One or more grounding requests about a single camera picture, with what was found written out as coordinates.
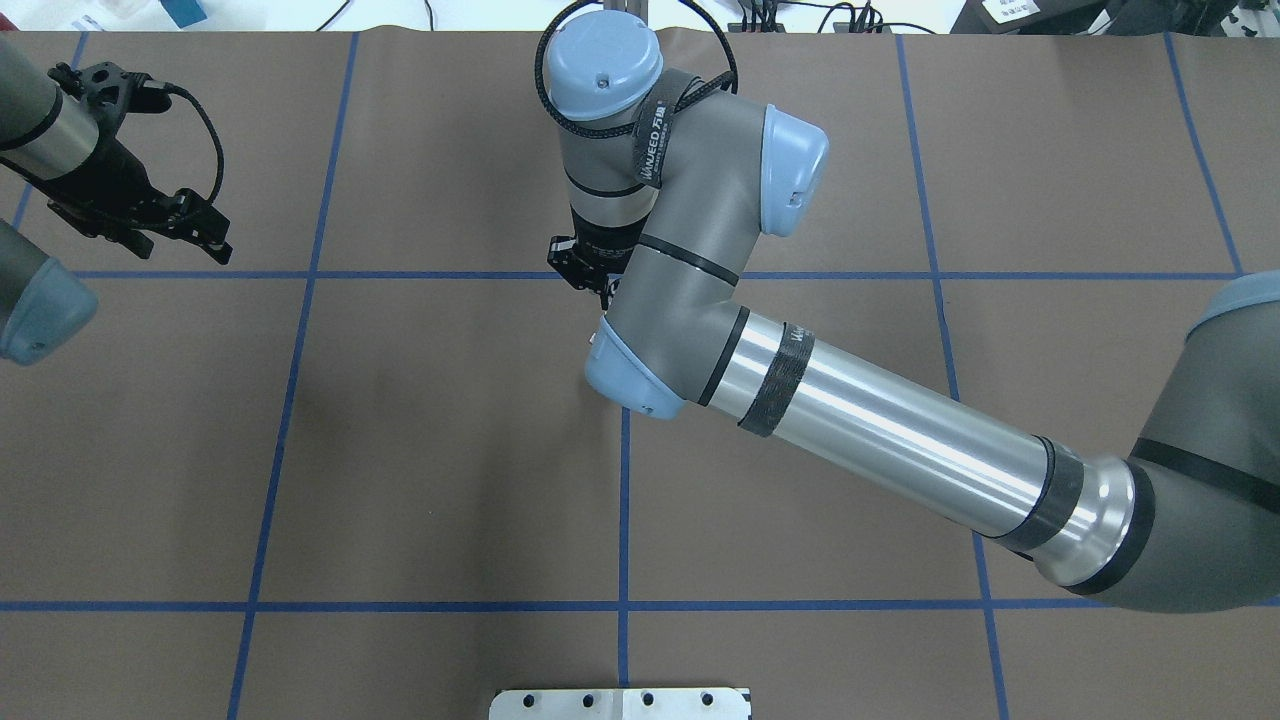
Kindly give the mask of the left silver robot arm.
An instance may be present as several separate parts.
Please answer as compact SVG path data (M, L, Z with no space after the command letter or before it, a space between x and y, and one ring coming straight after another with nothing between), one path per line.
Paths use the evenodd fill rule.
M192 188L164 193L119 140L129 114L160 114L184 99L215 152L209 196ZM225 152L204 105L187 88L104 61L41 70L3 44L3 167L41 192L49 209L88 238L106 240L140 259L154 237L184 241L227 265L229 220L215 208ZM95 316L97 295L64 264L3 223L1 355L19 366L42 361Z

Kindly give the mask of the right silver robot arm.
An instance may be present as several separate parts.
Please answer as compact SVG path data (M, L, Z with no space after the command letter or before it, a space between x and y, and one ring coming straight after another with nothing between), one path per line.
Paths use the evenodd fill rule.
M1238 277L1188 331L1132 451L1082 457L733 300L763 234L795 232L823 129L666 64L599 1L538 42L573 233L549 264L599 296L585 374L657 419L713 407L1030 561L1065 591L1143 612L1277 594L1277 273Z

